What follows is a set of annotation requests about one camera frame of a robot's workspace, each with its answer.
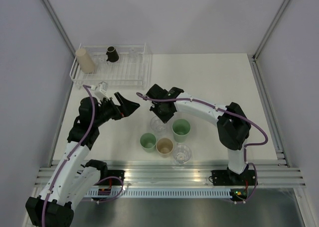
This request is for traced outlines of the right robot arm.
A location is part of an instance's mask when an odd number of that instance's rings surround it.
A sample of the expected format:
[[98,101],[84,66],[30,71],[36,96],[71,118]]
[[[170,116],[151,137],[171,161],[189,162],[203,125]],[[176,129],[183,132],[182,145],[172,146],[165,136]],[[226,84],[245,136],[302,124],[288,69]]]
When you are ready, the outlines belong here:
[[159,85],[153,85],[146,93],[150,99],[152,111],[164,123],[176,112],[190,114],[201,118],[217,127],[219,141],[228,149],[228,175],[230,183],[238,185],[246,178],[247,164],[244,160],[244,144],[249,137],[251,124],[241,107],[234,102],[227,106],[211,104],[194,98],[183,89],[173,87],[169,91]]

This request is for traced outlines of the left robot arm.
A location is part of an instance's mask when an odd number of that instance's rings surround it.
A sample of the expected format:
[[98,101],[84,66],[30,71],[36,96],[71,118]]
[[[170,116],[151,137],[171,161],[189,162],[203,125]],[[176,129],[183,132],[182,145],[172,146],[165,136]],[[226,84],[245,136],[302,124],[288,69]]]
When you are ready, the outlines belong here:
[[111,98],[98,101],[92,95],[83,98],[79,115],[67,137],[65,152],[50,180],[37,197],[29,197],[25,207],[31,223],[36,227],[68,227],[74,212],[87,192],[95,185],[108,182],[107,163],[89,160],[82,171],[78,169],[99,136],[99,127],[108,120],[130,116],[140,105],[116,92],[119,104]]

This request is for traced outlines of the tall green plastic cup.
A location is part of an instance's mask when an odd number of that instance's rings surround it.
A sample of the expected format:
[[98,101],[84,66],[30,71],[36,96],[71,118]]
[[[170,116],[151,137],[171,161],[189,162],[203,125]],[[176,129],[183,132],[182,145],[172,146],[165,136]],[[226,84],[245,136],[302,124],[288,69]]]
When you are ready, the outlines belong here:
[[191,125],[185,119],[177,119],[172,124],[173,138],[177,143],[185,142],[190,130]]

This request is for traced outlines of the short green plastic cup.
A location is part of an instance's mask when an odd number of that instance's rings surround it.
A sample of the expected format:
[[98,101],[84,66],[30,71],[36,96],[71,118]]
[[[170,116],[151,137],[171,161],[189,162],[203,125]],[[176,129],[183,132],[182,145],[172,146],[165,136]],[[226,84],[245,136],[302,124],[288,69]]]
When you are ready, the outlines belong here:
[[144,133],[140,138],[140,144],[145,152],[153,152],[156,148],[157,138],[152,133]]

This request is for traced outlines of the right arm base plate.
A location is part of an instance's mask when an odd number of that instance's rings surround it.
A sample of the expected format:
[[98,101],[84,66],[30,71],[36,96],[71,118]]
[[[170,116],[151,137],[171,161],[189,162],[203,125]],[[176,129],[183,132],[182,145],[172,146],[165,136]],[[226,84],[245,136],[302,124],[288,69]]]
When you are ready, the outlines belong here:
[[254,186],[257,180],[254,170],[245,170],[241,174],[229,170],[212,170],[211,177],[214,186]]

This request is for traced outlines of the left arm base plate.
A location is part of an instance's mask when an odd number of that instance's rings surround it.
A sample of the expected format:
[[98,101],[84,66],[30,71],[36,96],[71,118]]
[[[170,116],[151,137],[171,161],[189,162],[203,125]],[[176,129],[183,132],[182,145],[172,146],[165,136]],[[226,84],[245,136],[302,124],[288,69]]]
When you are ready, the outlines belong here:
[[122,186],[125,178],[124,170],[108,170],[107,174],[103,174],[95,186]]

